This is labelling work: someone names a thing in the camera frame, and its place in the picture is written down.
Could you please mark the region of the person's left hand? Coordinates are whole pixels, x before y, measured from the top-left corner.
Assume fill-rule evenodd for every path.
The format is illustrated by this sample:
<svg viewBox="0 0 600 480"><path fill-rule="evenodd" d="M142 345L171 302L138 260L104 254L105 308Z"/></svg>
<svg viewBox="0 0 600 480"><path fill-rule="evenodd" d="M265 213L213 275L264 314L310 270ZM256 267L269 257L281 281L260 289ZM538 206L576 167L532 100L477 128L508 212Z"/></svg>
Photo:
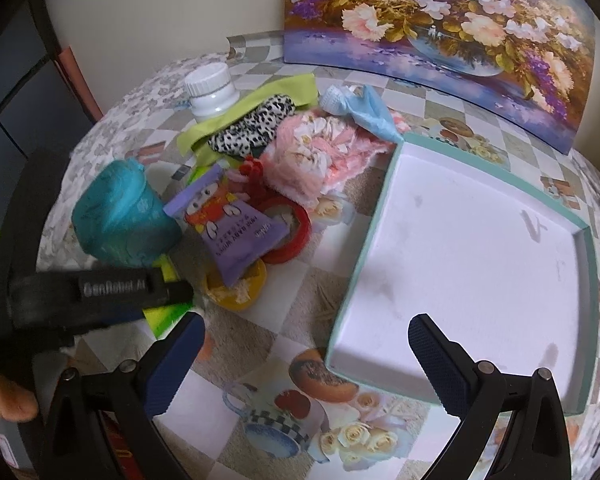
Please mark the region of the person's left hand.
<svg viewBox="0 0 600 480"><path fill-rule="evenodd" d="M28 422L38 414L38 401L32 392L0 374L0 419Z"/></svg>

